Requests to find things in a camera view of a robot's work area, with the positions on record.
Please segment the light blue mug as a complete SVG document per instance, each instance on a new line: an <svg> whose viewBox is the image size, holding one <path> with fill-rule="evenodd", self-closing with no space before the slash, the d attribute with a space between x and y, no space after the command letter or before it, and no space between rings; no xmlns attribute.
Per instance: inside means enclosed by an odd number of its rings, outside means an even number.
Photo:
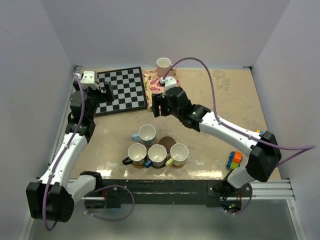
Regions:
<svg viewBox="0 0 320 240"><path fill-rule="evenodd" d="M156 143L157 131L154 126L145 124L142 125L138 133L133 134L131 138L133 141L139 142L146 147L151 147Z"/></svg>

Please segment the dark wooden coaster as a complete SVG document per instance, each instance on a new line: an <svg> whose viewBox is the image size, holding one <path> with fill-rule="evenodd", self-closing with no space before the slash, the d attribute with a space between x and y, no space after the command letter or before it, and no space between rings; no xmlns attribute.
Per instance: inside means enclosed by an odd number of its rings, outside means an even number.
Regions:
<svg viewBox="0 0 320 240"><path fill-rule="evenodd" d="M173 137L164 136L159 140L158 144L164 146L166 151L169 153L171 147L176 144L176 140Z"/></svg>

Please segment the pink mug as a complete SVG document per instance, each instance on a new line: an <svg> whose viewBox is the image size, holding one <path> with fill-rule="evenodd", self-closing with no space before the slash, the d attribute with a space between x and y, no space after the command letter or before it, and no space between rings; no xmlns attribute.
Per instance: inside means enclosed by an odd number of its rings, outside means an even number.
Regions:
<svg viewBox="0 0 320 240"><path fill-rule="evenodd" d="M159 78L162 78L165 76L168 70L170 72L167 74L167 76L175 76L176 75L176 69L172 68L172 62L167 57L160 57L156 60L156 72Z"/></svg>

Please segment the dark blue mug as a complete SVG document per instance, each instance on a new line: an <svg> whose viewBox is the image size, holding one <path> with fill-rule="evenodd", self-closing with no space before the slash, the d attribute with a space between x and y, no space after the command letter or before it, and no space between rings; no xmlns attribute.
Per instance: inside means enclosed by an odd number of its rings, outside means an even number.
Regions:
<svg viewBox="0 0 320 240"><path fill-rule="evenodd" d="M167 150L163 145L155 144L149 148L147 157L148 159L144 164L146 168L165 165L167 161Z"/></svg>

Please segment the light green mug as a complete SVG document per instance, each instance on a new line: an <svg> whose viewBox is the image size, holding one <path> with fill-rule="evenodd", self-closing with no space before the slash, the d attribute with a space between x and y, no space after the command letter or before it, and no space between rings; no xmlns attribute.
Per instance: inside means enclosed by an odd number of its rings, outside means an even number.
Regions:
<svg viewBox="0 0 320 240"><path fill-rule="evenodd" d="M176 143L171 147L169 155L170 158L165 162L166 166L172 166L175 162L187 162L189 150L184 144Z"/></svg>

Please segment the black mug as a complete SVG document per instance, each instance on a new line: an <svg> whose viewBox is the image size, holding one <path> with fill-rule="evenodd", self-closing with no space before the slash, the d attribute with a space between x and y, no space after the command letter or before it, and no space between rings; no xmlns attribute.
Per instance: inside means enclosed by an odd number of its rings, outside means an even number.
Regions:
<svg viewBox="0 0 320 240"><path fill-rule="evenodd" d="M127 157L122 160L124 165L133 162L142 162L147 160L147 148L141 143L135 143L128 148Z"/></svg>

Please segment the light wooden coaster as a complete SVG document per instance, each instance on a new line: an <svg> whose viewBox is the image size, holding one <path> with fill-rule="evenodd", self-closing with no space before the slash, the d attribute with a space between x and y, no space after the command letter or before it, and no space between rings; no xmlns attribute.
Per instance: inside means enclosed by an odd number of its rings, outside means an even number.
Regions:
<svg viewBox="0 0 320 240"><path fill-rule="evenodd" d="M132 166L137 169L143 169L145 167L145 161L133 161Z"/></svg>

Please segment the dark walnut coaster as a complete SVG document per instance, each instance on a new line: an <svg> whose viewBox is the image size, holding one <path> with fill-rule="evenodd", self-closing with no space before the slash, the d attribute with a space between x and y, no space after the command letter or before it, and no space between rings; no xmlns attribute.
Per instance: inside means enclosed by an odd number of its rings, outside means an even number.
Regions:
<svg viewBox="0 0 320 240"><path fill-rule="evenodd" d="M153 168L155 168L155 169L161 169L161 168L164 168L166 165L164 164L164 165L162 165L162 166L152 166Z"/></svg>

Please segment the orange wooden coaster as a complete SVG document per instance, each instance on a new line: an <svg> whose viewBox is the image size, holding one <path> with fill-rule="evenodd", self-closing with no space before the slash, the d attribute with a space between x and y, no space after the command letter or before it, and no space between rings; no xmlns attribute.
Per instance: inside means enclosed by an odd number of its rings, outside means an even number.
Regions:
<svg viewBox="0 0 320 240"><path fill-rule="evenodd" d="M179 169L179 168L184 167L184 166L185 166L185 164L186 164L186 162L185 162L185 161L184 161L184 162L174 162L171 166L172 166L173 168L177 168L177 169Z"/></svg>

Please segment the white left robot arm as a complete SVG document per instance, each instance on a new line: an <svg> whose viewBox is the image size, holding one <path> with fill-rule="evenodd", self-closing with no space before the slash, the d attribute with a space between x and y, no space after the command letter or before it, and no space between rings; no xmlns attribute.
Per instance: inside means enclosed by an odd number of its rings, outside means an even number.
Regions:
<svg viewBox="0 0 320 240"><path fill-rule="evenodd" d="M81 152L88 145L94 130L97 108L114 100L113 86L85 87L73 83L70 113L62 145L46 172L26 188L27 202L33 219L67 222L74 207L86 194L99 196L104 190L102 177L94 171L85 171L74 182L70 175Z"/></svg>

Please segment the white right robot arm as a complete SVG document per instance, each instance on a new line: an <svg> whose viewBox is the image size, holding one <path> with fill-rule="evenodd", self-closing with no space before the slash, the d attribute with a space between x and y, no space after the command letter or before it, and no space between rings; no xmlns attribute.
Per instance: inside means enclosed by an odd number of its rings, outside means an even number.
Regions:
<svg viewBox="0 0 320 240"><path fill-rule="evenodd" d="M214 136L248 157L246 165L232 170L216 187L227 196L235 196L252 181L267 182L282 158L273 133L259 134L231 123L223 125L221 118L209 108L193 104L181 87L172 87L165 94L153 94L152 111L155 117L172 115L185 127Z"/></svg>

